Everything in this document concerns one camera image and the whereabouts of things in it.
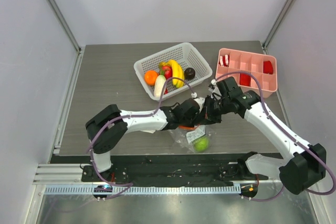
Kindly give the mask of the red item middle compartment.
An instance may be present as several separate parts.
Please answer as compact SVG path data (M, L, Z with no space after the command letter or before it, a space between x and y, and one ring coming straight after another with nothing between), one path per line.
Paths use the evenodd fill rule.
M241 86L250 87L251 84L251 77L248 74L241 73L239 77L239 84Z

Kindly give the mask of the red white striped item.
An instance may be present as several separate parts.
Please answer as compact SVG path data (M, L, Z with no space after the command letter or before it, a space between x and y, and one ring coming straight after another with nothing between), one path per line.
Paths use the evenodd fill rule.
M226 55L220 55L219 56L219 65L222 67L229 67L229 60L230 60L230 55L226 54Z

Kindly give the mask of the red item right compartment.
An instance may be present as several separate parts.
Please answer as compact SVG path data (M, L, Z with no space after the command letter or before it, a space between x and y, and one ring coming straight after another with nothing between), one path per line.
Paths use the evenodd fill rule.
M264 61L263 62L263 73L265 74L273 74L274 68L271 61Z

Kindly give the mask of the dark brown fake fruit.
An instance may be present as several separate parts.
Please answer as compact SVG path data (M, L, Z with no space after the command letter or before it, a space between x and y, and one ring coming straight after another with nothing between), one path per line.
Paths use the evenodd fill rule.
M184 70L184 78L185 80L192 80L196 76L196 72L193 68L186 68Z

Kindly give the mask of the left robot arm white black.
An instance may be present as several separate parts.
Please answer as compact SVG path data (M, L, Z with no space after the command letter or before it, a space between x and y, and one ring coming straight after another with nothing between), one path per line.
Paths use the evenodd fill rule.
M93 174L105 182L112 174L110 151L125 134L174 130L192 127L201 112L204 98L190 98L173 106L162 106L153 111L125 111L112 104L90 119L85 128L90 140L89 152L95 163Z

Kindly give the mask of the green fake fruit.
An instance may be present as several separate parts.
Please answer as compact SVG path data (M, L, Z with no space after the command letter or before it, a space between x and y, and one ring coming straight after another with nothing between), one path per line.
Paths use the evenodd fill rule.
M200 137L194 141L193 147L196 152L203 152L208 148L209 139L207 137Z

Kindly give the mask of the orange fake fruit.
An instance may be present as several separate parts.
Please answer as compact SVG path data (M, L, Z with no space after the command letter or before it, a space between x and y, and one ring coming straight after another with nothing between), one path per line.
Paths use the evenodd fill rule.
M154 86L158 76L158 72L154 70L148 70L144 75L144 81L147 85Z

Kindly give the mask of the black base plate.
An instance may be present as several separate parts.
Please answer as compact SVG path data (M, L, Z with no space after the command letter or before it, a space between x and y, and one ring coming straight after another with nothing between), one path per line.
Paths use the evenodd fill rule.
M235 181L255 181L261 175L250 173L240 154L125 155L112 156L112 166L100 175L93 167L82 167L82 182L100 182L135 187L216 187Z

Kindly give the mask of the clear zip bag orange seal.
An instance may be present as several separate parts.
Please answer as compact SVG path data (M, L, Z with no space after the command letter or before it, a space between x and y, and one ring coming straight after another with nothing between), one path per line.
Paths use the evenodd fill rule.
M168 132L176 144L178 144L180 147L187 148L189 152L192 153L205 152L209 148L212 139L216 135L216 132L208 125L199 125L196 128L189 129L182 129L178 127L174 130L168 130ZM194 150L193 144L194 141L200 137L207 137L209 139L209 145L205 151L196 152Z

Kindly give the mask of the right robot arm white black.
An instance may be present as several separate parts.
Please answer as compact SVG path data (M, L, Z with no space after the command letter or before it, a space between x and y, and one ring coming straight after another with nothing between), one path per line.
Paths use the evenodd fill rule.
M325 148L320 144L311 145L290 130L257 92L243 92L233 77L221 81L213 79L209 87L212 95L206 98L203 106L207 119L213 120L227 113L238 114L260 130L281 155L281 158L272 158L249 153L237 166L239 177L250 179L260 174L278 179L295 195L325 178Z

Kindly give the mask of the yellow fake banana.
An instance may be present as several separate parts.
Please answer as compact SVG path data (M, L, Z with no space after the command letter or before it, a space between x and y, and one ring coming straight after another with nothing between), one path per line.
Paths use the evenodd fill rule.
M184 85L183 79L183 70L179 63L173 59L169 60L168 62L160 62L159 69L161 70L162 66L169 65L172 68L174 79L172 79L173 85L178 89Z

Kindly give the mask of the pink compartment tray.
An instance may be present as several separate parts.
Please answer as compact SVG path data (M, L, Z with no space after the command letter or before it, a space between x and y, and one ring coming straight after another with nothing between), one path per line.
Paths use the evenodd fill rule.
M219 56L223 56L226 54L230 55L229 67L222 67L218 63ZM264 61L271 61L274 68L273 74L263 73ZM241 86L239 84L239 77L241 73L250 75L250 87ZM224 74L226 75L226 77L234 77L237 84L242 88L243 91L254 90L255 92L259 92L257 85L257 83L259 83L264 98L270 97L271 94L275 93L278 90L277 60L275 57L270 55L222 48L219 50L218 53L215 77L218 78L223 76Z

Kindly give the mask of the red fake apple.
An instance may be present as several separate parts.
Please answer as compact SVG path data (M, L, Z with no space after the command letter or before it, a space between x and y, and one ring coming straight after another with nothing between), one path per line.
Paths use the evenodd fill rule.
M171 78L173 76L173 71L172 71L171 66L169 65L162 66L160 70L160 74L163 75L165 79Z

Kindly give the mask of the red item compartment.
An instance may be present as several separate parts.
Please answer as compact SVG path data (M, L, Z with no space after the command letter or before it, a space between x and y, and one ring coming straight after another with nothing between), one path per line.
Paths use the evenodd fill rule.
M273 74L274 68L271 61L264 61L263 62L263 73L265 74Z
M239 84L241 86L250 87L251 84L251 77L248 74L241 73L239 77Z

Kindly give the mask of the white fake radish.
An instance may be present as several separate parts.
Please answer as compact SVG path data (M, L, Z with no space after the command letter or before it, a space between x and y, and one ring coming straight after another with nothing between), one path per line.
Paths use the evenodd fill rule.
M154 85L154 92L153 92L156 98L159 98L161 96L165 82L166 82L166 78L163 75L159 75L156 78L155 85Z

